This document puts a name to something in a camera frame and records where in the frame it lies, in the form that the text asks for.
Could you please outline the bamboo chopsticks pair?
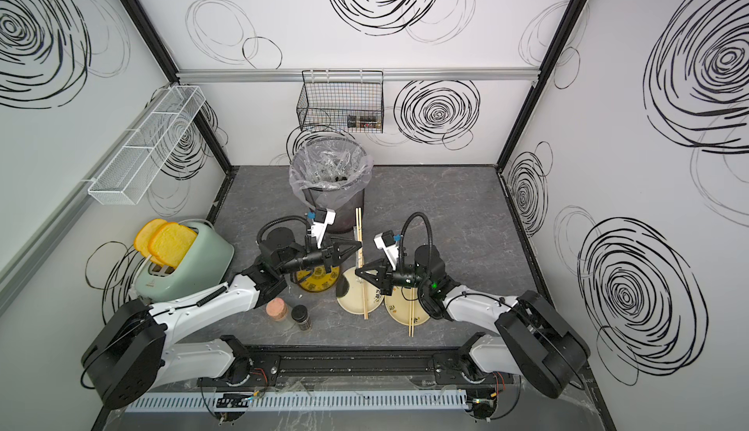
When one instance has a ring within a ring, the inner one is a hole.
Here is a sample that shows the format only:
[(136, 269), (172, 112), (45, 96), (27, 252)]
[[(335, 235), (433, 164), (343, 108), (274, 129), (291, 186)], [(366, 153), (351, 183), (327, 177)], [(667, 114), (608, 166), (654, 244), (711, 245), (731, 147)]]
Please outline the bamboo chopsticks pair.
[(408, 319), (408, 335), (409, 337), (415, 336), (415, 305), (417, 300), (409, 300), (409, 319)]

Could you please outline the chopsticks green tip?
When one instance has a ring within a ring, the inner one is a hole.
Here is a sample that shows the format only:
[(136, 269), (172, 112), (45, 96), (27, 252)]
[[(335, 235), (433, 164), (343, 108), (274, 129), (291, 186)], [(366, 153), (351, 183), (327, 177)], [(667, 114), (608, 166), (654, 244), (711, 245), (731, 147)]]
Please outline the chopsticks green tip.
[(368, 283), (362, 282), (362, 311), (363, 311), (363, 318), (364, 320), (369, 320), (369, 308), (368, 308)]

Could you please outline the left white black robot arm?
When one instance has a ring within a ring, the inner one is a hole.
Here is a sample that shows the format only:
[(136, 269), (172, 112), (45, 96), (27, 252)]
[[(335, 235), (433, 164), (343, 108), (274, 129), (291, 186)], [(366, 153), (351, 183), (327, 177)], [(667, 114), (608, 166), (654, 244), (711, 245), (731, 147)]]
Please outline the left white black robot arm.
[(131, 300), (105, 324), (82, 356), (81, 385), (99, 395), (103, 407), (122, 409), (153, 388), (185, 380), (221, 380), (244, 386), (261, 369), (234, 335), (186, 343), (185, 337), (235, 314), (265, 306), (281, 294), (298, 271), (332, 269), (361, 249), (356, 239), (327, 232), (331, 212), (297, 216), (305, 227), (297, 242), (289, 216), (257, 233), (261, 253), (232, 278), (170, 302)]

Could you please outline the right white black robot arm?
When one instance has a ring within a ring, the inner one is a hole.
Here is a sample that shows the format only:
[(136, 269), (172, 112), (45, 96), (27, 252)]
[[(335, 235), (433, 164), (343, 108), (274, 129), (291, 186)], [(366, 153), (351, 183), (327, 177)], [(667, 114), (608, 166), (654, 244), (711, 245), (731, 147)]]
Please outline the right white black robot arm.
[(404, 225), (399, 233), (384, 231), (374, 238), (384, 256), (356, 269), (356, 275), (386, 296), (396, 288), (414, 290), (412, 299), (434, 320), (479, 327), (461, 351), (463, 373), (471, 380), (495, 372), (518, 374), (555, 399), (581, 379), (590, 347), (546, 298), (532, 290), (500, 296), (460, 284), (447, 272), (428, 216), (415, 212), (407, 221), (414, 220), (424, 223), (426, 242), (413, 263), (406, 261), (409, 227)]

